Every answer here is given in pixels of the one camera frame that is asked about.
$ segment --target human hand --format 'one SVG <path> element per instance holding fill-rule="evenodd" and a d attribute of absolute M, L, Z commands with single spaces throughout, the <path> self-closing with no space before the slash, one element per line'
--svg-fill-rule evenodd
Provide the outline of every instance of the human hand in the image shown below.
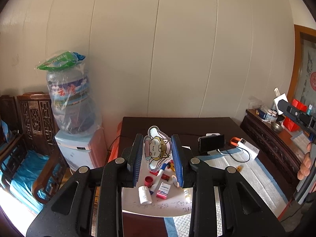
<path fill-rule="evenodd" d="M 307 150 L 310 151 L 311 147 L 312 147 L 312 143 L 309 143 L 307 145 Z M 308 152 L 308 153 L 305 154 L 303 163 L 301 164 L 301 168 L 300 168 L 300 170 L 297 173 L 297 178 L 299 180 L 303 180 L 303 178 L 305 176 L 309 175 L 309 173 L 310 173 L 309 169 L 310 169 L 311 165 L 312 165 L 312 161 L 309 158 L 309 152 Z M 312 188 L 312 191 L 316 191 L 315 184 L 314 184 L 314 186 Z"/>

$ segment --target red cap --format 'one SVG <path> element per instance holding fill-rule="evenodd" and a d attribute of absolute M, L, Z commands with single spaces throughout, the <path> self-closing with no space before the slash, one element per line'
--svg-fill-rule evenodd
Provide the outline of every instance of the red cap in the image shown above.
<path fill-rule="evenodd" d="M 148 188 L 150 188 L 153 185 L 154 179 L 148 175 L 145 177 L 145 186 L 147 186 Z"/>

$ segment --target wooden cabinet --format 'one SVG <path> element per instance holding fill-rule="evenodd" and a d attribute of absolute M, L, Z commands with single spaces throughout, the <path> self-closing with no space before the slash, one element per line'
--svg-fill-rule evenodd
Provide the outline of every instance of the wooden cabinet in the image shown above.
<path fill-rule="evenodd" d="M 279 134 L 274 133 L 270 124 L 261 120 L 255 114 L 255 110 L 246 110 L 246 116 L 240 127 L 277 167 L 294 192 L 298 184 L 297 172 L 301 165 L 301 158 L 304 155 L 290 139 L 290 133 L 286 130 Z"/>

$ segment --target orange clip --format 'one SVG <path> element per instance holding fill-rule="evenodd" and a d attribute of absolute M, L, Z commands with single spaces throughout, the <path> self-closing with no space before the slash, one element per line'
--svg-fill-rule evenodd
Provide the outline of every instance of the orange clip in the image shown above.
<path fill-rule="evenodd" d="M 233 145 L 233 146 L 238 146 L 238 142 L 240 141 L 241 139 L 240 138 L 237 138 L 237 137 L 233 137 L 232 139 L 230 139 L 230 144 Z"/>

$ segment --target wooden table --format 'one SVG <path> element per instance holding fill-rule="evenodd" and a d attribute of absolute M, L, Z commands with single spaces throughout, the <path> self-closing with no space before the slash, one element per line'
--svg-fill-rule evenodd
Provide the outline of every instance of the wooden table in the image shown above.
<path fill-rule="evenodd" d="M 258 147 L 256 143 L 231 119 L 231 118 L 131 118 L 124 117 L 122 122 L 121 137 L 118 145 L 118 156 L 120 157 L 124 148 L 133 145 L 137 133 L 146 136 L 151 126 L 157 126 L 162 132 L 169 137 L 178 134 L 183 146 L 190 146 L 194 156 L 198 154 L 198 137 L 206 133 L 221 133 L 225 135 L 226 141 L 232 137 L 244 138 L 252 145 Z M 281 190 L 287 197 L 293 192 L 287 181 L 282 177 L 275 165 L 268 159 L 265 153 L 260 152 L 258 158 L 271 173 L 279 184 Z M 151 236 L 148 231 L 153 231 L 150 227 L 144 231 L 144 225 L 148 222 L 154 222 L 155 229 L 159 230 L 159 236 L 167 237 L 165 223 L 163 218 L 147 217 L 123 213 L 124 234 L 125 237 L 132 236 Z"/>

